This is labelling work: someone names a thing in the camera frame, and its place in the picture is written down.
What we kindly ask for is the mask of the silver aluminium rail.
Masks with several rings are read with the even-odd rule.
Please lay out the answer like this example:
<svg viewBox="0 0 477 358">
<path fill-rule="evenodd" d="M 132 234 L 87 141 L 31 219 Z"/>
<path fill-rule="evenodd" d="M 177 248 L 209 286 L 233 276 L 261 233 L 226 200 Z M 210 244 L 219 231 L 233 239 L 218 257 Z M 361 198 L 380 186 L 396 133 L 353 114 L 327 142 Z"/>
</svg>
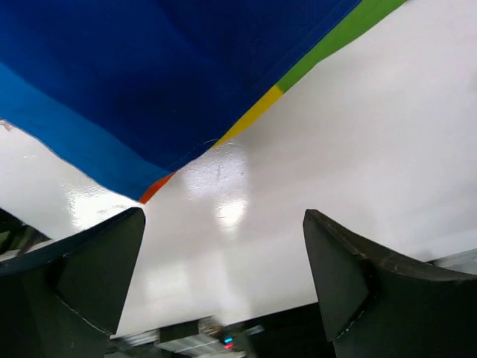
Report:
<svg viewBox="0 0 477 358">
<path fill-rule="evenodd" d="M 477 275 L 477 249 L 441 257 L 429 263 L 444 269 Z"/>
</svg>

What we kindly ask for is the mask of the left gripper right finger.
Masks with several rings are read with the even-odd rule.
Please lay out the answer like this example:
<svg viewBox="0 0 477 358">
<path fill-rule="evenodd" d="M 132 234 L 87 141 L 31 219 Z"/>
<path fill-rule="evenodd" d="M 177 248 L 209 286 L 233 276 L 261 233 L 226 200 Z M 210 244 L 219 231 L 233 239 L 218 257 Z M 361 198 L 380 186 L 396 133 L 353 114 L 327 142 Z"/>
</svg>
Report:
<svg viewBox="0 0 477 358">
<path fill-rule="evenodd" d="M 474 357 L 476 276 L 407 257 L 317 210 L 303 219 L 337 357 Z"/>
</svg>

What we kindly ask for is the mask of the rainbow striped shorts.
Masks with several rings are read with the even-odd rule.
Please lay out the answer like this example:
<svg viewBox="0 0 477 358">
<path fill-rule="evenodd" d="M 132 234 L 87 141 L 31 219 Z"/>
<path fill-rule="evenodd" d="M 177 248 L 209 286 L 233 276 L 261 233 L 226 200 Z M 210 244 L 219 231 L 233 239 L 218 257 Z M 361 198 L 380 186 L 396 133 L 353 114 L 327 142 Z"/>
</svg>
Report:
<svg viewBox="0 0 477 358">
<path fill-rule="evenodd" d="M 399 1 L 3 1 L 1 118 L 145 203 Z"/>
</svg>

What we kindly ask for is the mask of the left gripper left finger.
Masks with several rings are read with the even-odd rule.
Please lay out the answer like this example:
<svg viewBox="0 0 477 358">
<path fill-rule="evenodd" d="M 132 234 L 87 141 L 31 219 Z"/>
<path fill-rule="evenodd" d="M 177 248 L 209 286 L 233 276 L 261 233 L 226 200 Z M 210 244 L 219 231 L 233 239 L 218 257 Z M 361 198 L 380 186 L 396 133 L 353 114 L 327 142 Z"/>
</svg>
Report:
<svg viewBox="0 0 477 358">
<path fill-rule="evenodd" d="M 145 231 L 140 207 L 53 240 L 1 212 L 1 356 L 103 357 Z"/>
</svg>

